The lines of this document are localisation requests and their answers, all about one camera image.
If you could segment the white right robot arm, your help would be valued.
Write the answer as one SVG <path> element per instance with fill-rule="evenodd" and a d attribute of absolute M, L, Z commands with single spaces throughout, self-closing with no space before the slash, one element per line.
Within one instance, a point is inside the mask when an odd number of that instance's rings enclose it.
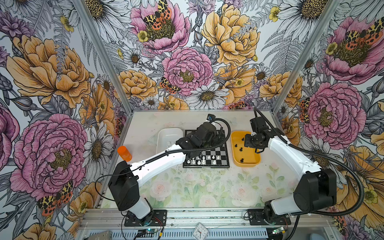
<path fill-rule="evenodd" d="M 269 148 L 296 174 L 299 181 L 290 196 L 265 203 L 265 221 L 270 223 L 288 214 L 313 213 L 336 204 L 337 176 L 334 171 L 322 169 L 318 163 L 291 147 L 283 132 L 270 128 L 263 117 L 251 119 L 250 124 L 254 134 L 245 135 L 245 147 L 255 149 L 257 154 Z"/>

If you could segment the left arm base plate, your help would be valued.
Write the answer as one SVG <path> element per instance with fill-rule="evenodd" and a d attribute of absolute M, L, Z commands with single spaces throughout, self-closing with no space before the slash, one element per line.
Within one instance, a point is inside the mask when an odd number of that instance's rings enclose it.
<path fill-rule="evenodd" d="M 133 213 L 127 211 L 124 220 L 125 227 L 163 227 L 167 221 L 167 210 L 152 210 L 143 219 L 138 219 Z"/>

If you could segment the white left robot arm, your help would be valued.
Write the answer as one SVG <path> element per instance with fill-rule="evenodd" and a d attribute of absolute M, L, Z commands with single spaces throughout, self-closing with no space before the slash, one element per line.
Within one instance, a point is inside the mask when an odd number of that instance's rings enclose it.
<path fill-rule="evenodd" d="M 231 128 L 227 127 L 228 131 L 224 133 L 222 129 L 217 130 L 213 122 L 204 122 L 195 131 L 151 158 L 131 164 L 126 161 L 119 162 L 108 182 L 118 210 L 128 211 L 139 220 L 150 219 L 153 216 L 153 208 L 141 196 L 140 187 L 167 169 L 192 160 L 202 152 L 225 145 L 231 135 Z"/>

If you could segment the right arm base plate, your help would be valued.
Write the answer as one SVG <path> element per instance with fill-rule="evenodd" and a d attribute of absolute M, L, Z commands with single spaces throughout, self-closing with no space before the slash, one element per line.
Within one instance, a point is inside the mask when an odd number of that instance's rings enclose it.
<path fill-rule="evenodd" d="M 266 212 L 263 209 L 247 210 L 244 219 L 248 220 L 251 226 L 288 226 L 292 223 L 289 215 L 276 215 L 274 213 Z"/>

